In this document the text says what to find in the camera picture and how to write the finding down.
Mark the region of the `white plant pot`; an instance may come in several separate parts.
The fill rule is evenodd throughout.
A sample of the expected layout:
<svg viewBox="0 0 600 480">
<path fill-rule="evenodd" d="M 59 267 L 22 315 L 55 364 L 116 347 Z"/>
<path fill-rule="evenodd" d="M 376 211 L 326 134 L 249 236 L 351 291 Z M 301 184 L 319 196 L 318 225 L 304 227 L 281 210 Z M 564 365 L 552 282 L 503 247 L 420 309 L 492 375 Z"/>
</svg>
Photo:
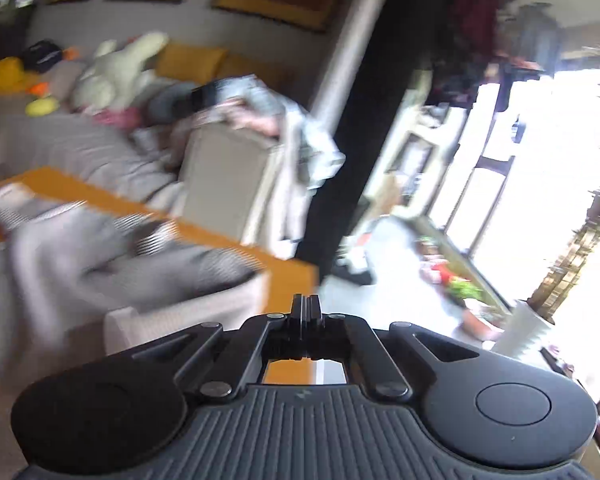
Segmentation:
<svg viewBox="0 0 600 480">
<path fill-rule="evenodd" d="M 492 351 L 521 360 L 539 351 L 553 328 L 553 323 L 541 318 L 525 301 L 518 300 Z"/>
</svg>

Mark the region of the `yellow green oval toy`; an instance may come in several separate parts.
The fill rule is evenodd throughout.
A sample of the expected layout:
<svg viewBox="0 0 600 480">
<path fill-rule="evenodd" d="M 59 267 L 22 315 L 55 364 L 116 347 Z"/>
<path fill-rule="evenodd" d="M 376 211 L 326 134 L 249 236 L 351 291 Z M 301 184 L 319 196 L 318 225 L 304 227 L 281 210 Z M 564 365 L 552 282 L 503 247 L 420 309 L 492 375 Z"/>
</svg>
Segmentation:
<svg viewBox="0 0 600 480">
<path fill-rule="evenodd" d="M 56 112 L 59 105 L 58 99 L 55 99 L 53 96 L 46 96 L 45 98 L 31 101 L 24 109 L 24 112 L 30 117 L 43 117 Z"/>
</svg>

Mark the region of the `dark blue cap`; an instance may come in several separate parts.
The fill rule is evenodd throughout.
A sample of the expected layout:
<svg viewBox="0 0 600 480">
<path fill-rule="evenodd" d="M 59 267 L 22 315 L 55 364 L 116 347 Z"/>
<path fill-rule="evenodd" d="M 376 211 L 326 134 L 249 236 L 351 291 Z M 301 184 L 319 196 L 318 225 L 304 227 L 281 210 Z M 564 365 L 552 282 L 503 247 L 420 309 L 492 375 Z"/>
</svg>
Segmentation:
<svg viewBox="0 0 600 480">
<path fill-rule="evenodd" d="M 53 41 L 41 40 L 24 50 L 19 58 L 27 72 L 44 74 L 64 59 L 64 50 Z"/>
</svg>

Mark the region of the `pink cloth on sofa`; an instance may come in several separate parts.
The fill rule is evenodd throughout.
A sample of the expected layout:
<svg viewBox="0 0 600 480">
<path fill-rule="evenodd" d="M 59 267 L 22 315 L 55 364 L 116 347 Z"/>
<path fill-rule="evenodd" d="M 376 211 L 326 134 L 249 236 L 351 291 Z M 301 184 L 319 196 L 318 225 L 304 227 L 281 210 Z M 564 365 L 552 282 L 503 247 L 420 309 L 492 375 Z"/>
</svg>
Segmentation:
<svg viewBox="0 0 600 480">
<path fill-rule="evenodd" d="M 120 130 L 133 130 L 142 124 L 140 110 L 134 107 L 125 110 L 102 110 L 94 114 L 92 118 L 98 124 Z"/>
</svg>

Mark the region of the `yellow plush toy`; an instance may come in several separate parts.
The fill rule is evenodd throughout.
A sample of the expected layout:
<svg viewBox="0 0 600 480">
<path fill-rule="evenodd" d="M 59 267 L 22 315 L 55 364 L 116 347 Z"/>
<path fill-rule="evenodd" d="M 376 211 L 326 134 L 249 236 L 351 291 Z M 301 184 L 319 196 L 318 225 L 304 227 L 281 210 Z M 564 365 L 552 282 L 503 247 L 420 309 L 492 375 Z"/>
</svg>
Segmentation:
<svg viewBox="0 0 600 480">
<path fill-rule="evenodd" d="M 38 83 L 38 74 L 24 69 L 20 58 L 3 58 L 0 61 L 0 96 L 26 92 Z"/>
</svg>

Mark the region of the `dark curtain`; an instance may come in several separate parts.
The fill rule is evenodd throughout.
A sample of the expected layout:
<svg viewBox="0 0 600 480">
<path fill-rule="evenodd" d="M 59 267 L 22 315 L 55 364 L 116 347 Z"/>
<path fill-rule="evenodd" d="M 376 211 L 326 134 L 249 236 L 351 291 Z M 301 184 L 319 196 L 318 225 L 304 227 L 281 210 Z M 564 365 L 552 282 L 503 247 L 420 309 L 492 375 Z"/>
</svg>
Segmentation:
<svg viewBox="0 0 600 480">
<path fill-rule="evenodd" d="M 296 258 L 329 276 L 366 182 L 393 124 L 407 85 L 429 51 L 443 0 L 385 0 L 335 130 L 346 156 L 317 191 Z"/>
</svg>

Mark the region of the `yellow cushion right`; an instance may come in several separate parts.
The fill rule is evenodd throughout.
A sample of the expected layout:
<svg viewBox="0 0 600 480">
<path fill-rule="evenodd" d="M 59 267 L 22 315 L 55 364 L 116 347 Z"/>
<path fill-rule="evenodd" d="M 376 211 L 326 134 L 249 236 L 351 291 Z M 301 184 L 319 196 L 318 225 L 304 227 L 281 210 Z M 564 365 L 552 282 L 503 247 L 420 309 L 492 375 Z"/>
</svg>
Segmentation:
<svg viewBox="0 0 600 480">
<path fill-rule="evenodd" d="M 283 90 L 290 78 L 289 70 L 284 66 L 267 63 L 246 56 L 230 53 L 219 65 L 216 78 L 256 76 L 263 81 L 268 88 Z"/>
</svg>

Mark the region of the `white plush duck toy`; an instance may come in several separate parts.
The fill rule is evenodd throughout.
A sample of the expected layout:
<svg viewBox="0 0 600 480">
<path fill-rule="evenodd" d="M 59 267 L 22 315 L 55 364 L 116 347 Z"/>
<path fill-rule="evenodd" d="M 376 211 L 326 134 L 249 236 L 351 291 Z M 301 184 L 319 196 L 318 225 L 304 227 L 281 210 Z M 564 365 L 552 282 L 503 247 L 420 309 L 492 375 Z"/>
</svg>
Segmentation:
<svg viewBox="0 0 600 480">
<path fill-rule="evenodd" d="M 164 32 L 148 32 L 121 48 L 114 40 L 103 42 L 73 87 L 72 107 L 92 115 L 129 108 L 140 92 L 146 63 L 168 42 Z"/>
</svg>

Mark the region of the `yellow cushion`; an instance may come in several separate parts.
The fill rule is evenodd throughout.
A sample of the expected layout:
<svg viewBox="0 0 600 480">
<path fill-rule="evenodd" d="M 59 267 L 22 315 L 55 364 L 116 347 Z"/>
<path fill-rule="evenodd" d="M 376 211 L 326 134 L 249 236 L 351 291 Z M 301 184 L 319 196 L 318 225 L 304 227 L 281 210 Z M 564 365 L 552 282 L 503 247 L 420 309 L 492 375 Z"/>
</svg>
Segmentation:
<svg viewBox="0 0 600 480">
<path fill-rule="evenodd" d="M 246 56 L 230 53 L 219 65 L 216 78 L 256 76 L 263 81 L 268 88 L 283 90 L 290 78 L 289 70 L 284 66 L 267 63 Z"/>
<path fill-rule="evenodd" d="M 227 49 L 219 47 L 170 41 L 157 56 L 155 73 L 163 78 L 208 84 L 215 80 L 227 53 Z"/>
</svg>

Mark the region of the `yellow cushion left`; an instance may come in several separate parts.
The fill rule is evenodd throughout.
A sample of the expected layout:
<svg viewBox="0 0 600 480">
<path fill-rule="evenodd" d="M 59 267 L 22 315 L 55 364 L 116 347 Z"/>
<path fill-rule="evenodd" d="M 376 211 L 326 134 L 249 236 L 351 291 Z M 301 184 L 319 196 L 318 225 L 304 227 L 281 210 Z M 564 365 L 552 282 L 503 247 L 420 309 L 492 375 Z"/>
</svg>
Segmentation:
<svg viewBox="0 0 600 480">
<path fill-rule="evenodd" d="M 170 41 L 157 56 L 155 73 L 163 78 L 208 84 L 215 80 L 227 53 L 227 49 L 219 47 Z"/>
</svg>

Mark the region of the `grey striped knit garment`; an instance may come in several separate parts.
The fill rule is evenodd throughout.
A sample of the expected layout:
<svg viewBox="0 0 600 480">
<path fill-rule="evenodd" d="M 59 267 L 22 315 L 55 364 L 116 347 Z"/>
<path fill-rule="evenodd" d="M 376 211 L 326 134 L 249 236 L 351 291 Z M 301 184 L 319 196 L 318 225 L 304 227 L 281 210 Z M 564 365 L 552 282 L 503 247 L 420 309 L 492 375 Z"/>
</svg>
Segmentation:
<svg viewBox="0 0 600 480">
<path fill-rule="evenodd" d="M 179 240 L 169 221 L 0 188 L 0 382 L 24 384 L 268 300 L 243 252 Z"/>
</svg>

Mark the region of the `beige grey sofa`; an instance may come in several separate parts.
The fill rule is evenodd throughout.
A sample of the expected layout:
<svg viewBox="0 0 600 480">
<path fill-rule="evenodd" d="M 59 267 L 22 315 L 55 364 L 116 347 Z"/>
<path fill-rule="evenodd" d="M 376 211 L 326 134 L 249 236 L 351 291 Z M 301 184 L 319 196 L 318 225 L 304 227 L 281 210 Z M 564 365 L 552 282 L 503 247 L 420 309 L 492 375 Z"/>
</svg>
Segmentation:
<svg viewBox="0 0 600 480">
<path fill-rule="evenodd" d="M 92 114 L 76 110 L 70 103 L 76 81 L 91 62 L 61 62 L 53 68 L 50 96 L 60 103 L 53 114 L 27 116 L 24 109 L 34 101 L 27 93 L 0 96 L 0 180 L 50 167 L 181 218 L 174 212 L 182 189 L 178 180 L 132 138 L 143 125 L 142 108 L 146 102 L 160 89 L 180 82 L 165 84 L 151 78 L 147 62 L 140 92 L 130 105 L 140 110 L 142 125 L 120 130 L 94 122 Z"/>
</svg>

